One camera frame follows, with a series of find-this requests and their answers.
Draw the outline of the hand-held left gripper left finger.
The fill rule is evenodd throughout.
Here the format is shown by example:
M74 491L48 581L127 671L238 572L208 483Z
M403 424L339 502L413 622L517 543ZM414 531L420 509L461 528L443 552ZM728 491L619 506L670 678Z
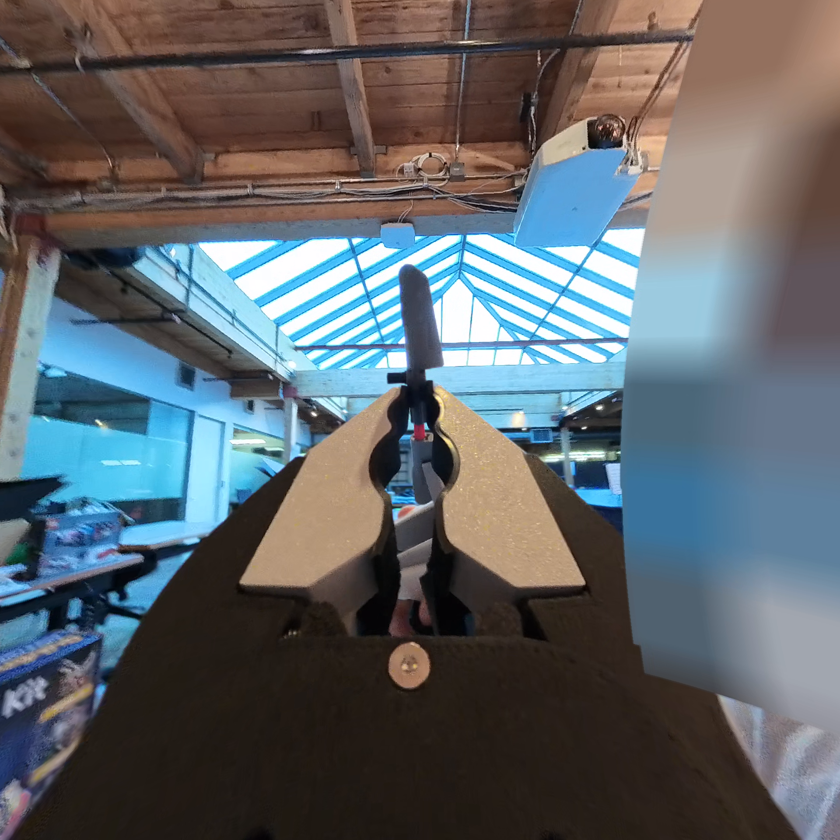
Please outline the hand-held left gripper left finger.
M400 401L392 388L309 450L240 578L242 590L326 602L343 618L375 596L373 559L391 504L371 463Z

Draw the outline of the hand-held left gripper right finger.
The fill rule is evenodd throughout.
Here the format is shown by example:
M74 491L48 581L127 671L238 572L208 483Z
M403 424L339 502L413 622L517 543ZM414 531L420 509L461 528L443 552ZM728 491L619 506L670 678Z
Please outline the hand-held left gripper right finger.
M585 577L532 470L532 460L436 385L432 550L422 578L434 621L497 604L576 596Z

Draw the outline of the white table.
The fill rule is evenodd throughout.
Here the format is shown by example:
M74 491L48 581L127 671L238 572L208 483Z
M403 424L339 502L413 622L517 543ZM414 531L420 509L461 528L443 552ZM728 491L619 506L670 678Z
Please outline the white table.
M158 521L133 525L122 531L121 553L155 553L192 546L211 534L220 521Z

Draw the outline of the red skylight tie rod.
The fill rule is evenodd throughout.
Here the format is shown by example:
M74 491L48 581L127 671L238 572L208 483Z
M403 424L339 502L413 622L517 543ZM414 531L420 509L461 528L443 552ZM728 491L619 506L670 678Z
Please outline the red skylight tie rod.
M444 351L449 350L523 350L528 347L564 347L571 345L601 345L605 343L627 344L628 338L618 336L603 336L596 338L531 338L525 340L496 339L486 341L456 341L456 342L433 342ZM398 342L369 342L369 343L322 343L310 345L298 345L296 350L302 353L312 352L343 352L343 351L368 351L380 350L385 352L398 352L408 350L407 339Z

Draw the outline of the dark work table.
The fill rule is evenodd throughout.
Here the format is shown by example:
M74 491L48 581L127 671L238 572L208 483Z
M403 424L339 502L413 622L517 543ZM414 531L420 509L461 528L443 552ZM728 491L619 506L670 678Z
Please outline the dark work table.
M47 613L47 632L58 631L70 623L70 602L79 601L83 608L78 626L83 633L89 633L95 626L93 618L102 604L102 597L117 589L121 574L143 561L140 553L126 553L104 564L28 582L21 591L2 595L1 624L27 615Z

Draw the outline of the black angular object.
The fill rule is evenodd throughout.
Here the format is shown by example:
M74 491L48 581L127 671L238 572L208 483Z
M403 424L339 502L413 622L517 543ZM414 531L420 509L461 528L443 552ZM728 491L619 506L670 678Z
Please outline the black angular object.
M40 500L65 485L59 476L1 481L1 522L26 519Z

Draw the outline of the white ceiling projector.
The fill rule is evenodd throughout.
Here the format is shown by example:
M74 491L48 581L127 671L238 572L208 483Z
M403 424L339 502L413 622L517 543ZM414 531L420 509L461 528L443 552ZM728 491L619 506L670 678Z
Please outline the white ceiling projector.
M604 114L572 124L546 140L530 165L513 244L593 246L646 169L646 155L628 139L622 118Z

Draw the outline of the blue printed toy box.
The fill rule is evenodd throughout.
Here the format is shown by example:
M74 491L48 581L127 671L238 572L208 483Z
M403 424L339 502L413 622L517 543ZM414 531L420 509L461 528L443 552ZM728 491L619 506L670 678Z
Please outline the blue printed toy box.
M94 707L99 633L47 633L1 655L1 824L8 833L76 750Z

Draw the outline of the person's white clothing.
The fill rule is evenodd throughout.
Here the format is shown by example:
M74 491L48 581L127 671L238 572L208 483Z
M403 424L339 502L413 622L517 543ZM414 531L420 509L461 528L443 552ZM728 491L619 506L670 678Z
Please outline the person's white clothing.
M839 736L719 696L754 772L803 839L839 838Z

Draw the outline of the black ceiling pipe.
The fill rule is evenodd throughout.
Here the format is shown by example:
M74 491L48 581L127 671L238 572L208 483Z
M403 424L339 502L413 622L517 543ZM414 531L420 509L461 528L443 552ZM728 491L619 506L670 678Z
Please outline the black ceiling pipe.
M272 48L239 51L167 52L130 56L81 56L73 59L30 61L12 59L2 64L2 77L45 74L84 74L129 70L258 67L334 63L339 60L409 59L437 56L483 56L555 49L601 49L682 45L693 41L689 29L626 31L599 35L567 35L531 40L465 39L435 42L401 42L384 45L344 45L321 48Z

